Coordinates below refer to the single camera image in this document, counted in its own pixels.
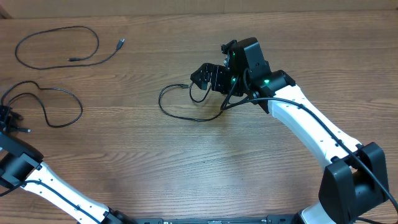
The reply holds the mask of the black cable silver plugs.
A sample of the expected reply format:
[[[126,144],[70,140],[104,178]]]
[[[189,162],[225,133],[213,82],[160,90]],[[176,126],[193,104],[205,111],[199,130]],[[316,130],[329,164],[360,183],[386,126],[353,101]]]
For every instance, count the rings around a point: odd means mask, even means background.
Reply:
[[[158,106],[159,106],[161,112],[163,112],[167,116],[170,116],[171,118],[181,119],[181,120],[185,120],[185,121],[199,122],[199,123],[213,121],[223,114],[223,111],[219,110],[217,112],[217,114],[213,114],[212,116],[209,116],[209,117],[205,116],[204,118],[200,118],[198,116],[183,114],[182,110],[185,109],[184,106],[175,105],[176,108],[172,109],[172,105],[165,106],[163,104],[163,98],[164,98],[165,94],[170,91],[174,91],[174,90],[187,90],[189,98],[194,105],[204,104],[204,102],[208,98],[210,89],[206,88],[205,95],[201,99],[197,100],[192,95],[192,87],[193,87],[193,82],[191,82],[191,84],[175,83],[175,84],[171,84],[171,85],[167,85],[167,86],[163,87],[163,89],[161,89],[161,91],[159,93],[159,97],[158,97]]]

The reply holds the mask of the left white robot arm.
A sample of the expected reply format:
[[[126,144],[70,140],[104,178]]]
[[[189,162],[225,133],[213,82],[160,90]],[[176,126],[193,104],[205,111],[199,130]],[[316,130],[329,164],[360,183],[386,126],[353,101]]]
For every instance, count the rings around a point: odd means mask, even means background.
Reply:
[[[44,156],[36,148],[10,135],[14,121],[21,116],[1,106],[1,186],[5,196],[22,188],[36,194],[73,217],[78,223],[134,223],[134,221],[108,206],[83,195],[62,180],[43,161]]]

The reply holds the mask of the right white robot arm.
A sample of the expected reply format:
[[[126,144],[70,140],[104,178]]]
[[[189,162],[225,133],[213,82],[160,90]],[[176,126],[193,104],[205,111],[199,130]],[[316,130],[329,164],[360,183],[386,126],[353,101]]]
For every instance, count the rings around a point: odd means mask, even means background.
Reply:
[[[202,90],[259,105],[301,140],[323,170],[318,202],[298,212],[294,223],[353,223],[391,199],[384,151],[347,135],[286,72],[272,71],[256,38],[232,40],[221,51],[224,63],[204,63],[191,81]]]

